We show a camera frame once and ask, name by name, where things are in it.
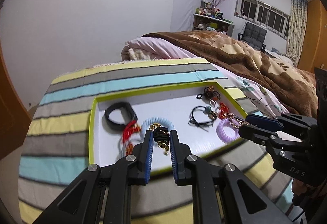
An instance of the window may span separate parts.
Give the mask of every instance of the window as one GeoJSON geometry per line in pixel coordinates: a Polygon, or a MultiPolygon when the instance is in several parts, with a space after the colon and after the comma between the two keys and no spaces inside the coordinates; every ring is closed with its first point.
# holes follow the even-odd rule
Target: window
{"type": "Polygon", "coordinates": [[[284,39],[288,37],[289,15],[258,0],[237,0],[235,16],[266,27],[284,39]]]}

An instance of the brown blanket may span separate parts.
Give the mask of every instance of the brown blanket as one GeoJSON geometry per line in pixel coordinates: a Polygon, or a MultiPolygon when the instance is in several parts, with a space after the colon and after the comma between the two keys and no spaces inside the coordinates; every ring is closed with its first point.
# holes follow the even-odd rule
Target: brown blanket
{"type": "Polygon", "coordinates": [[[165,39],[238,76],[253,80],[273,92],[289,112],[317,118],[318,98],[310,77],[288,63],[254,50],[245,42],[207,31],[161,32],[144,36],[165,39]]]}

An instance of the purple coil hair tie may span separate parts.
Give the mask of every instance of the purple coil hair tie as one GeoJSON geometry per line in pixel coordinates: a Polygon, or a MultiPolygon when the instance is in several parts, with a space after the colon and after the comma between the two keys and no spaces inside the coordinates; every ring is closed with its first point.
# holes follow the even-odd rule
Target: purple coil hair tie
{"type": "MultiPolygon", "coordinates": [[[[238,122],[236,120],[232,120],[232,122],[234,122],[235,124],[238,124],[238,122]]],[[[220,121],[219,125],[217,126],[216,129],[217,135],[218,137],[224,142],[224,143],[230,143],[232,141],[234,141],[235,139],[239,138],[239,134],[238,134],[238,130],[236,130],[229,122],[228,118],[224,118],[220,121]],[[230,137],[228,136],[225,131],[224,131],[224,127],[225,126],[230,126],[233,128],[233,130],[235,131],[235,135],[230,137]]]]}

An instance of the curtain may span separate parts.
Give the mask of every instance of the curtain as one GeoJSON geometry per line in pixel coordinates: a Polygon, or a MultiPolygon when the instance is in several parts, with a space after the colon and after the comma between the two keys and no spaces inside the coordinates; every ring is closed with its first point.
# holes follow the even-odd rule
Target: curtain
{"type": "Polygon", "coordinates": [[[298,65],[302,52],[308,15],[307,3],[307,0],[292,0],[285,56],[293,61],[294,66],[298,65]]]}

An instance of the light blue coil hair tie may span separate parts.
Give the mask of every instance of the light blue coil hair tie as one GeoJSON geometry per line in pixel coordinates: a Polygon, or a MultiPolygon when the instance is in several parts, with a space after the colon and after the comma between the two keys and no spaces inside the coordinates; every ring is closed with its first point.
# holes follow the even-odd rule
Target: light blue coil hair tie
{"type": "Polygon", "coordinates": [[[141,126],[141,131],[140,131],[140,137],[142,140],[144,140],[145,133],[149,129],[150,125],[153,123],[160,123],[161,126],[168,128],[168,132],[171,130],[174,130],[174,125],[171,121],[161,118],[161,117],[151,117],[146,119],[141,126]]]}

